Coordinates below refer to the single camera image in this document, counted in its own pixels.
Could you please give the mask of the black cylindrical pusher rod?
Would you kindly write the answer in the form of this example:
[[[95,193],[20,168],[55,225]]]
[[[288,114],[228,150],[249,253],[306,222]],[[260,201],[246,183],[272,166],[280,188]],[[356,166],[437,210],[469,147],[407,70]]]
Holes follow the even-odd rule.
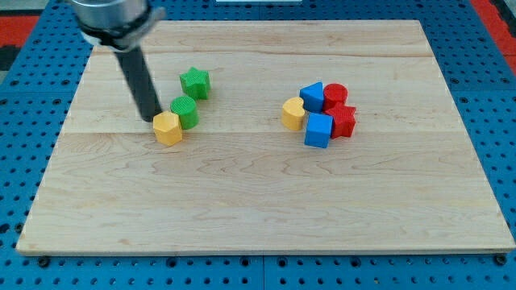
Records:
[[[116,52],[115,56],[139,116],[145,122],[152,122],[162,112],[162,108],[141,47],[137,46],[127,52]]]

